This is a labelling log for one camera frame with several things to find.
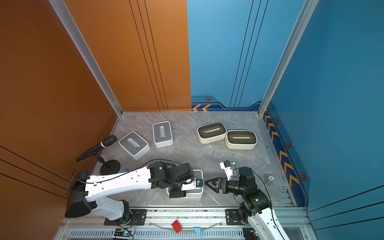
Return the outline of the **grey lid tissue box front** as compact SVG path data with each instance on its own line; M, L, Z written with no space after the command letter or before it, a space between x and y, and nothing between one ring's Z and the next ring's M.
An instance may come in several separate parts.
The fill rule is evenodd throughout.
M203 187L201 189L195 189L191 191L186 191L186 197L184 198L170 198L173 201L199 201L202 199L203 193L204 193L204 175L202 170L194 170L195 179L201 179Z

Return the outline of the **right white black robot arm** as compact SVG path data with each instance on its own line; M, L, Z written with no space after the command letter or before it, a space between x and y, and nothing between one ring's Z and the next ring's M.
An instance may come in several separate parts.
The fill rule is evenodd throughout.
M240 220L250 225L260 240L288 240L289 236L277 220L270 195L265 194L256 184L257 174L251 168L241 167L238 176L236 181L226 178L206 180L205 185L216 193L241 196Z

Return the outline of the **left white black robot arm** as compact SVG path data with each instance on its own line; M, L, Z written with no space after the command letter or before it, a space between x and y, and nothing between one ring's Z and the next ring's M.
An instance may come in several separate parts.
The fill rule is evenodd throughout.
M188 163L175 165L171 161L152 160L148 166L105 176L83 171L78 173L70 190L65 217L93 214L120 224L131 218L129 203L112 200L110 195L159 188L168 189L170 198L185 198L187 191L202 187L203 180L195 177Z

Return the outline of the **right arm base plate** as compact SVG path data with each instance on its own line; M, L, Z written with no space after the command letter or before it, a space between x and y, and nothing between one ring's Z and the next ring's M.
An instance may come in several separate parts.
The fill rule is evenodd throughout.
M225 209L226 214L226 224L228 226L240 226L247 225L240 215L239 209Z

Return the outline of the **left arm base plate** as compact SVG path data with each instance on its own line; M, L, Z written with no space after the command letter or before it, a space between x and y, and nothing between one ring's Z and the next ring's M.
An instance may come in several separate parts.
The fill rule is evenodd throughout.
M146 209L133 209L130 210L128 216L123 216L122 218L110 221L109 219L105 219L105 226L143 226L145 224L147 217Z

